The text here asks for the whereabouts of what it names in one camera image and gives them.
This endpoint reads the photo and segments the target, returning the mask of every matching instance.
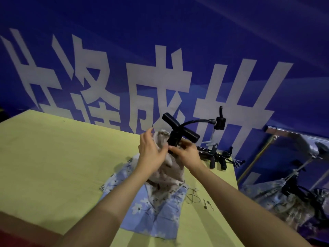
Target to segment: yellow table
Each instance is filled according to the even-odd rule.
[[[0,211],[64,234],[99,200],[99,187],[138,152],[139,135],[26,111],[0,123]],[[213,170],[237,187],[232,164]],[[243,246],[201,184],[184,202],[175,241],[120,229],[112,246]],[[203,208],[210,200],[215,211]]]

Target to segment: metal pin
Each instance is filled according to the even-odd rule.
[[[215,210],[213,209],[213,207],[211,206],[210,201],[207,201],[207,203],[210,205],[210,207],[212,208],[212,210],[215,211]]]

